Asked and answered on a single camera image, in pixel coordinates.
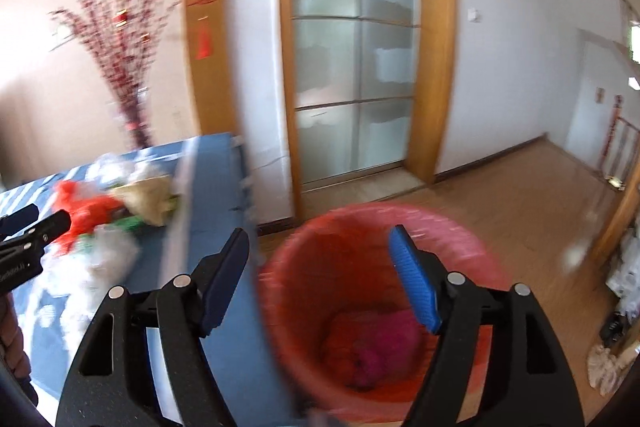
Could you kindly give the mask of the person left hand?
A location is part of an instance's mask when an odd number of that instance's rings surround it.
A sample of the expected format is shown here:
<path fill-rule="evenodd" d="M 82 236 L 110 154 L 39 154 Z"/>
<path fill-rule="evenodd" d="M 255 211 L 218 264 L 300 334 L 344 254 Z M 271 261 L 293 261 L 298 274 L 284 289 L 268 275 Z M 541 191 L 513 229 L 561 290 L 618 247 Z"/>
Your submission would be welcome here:
<path fill-rule="evenodd" d="M 16 379 L 30 375 L 30 362 L 24 350 L 24 336 L 17 323 L 17 315 L 11 294 L 1 297 L 1 346 L 4 350 L 4 361 Z"/>

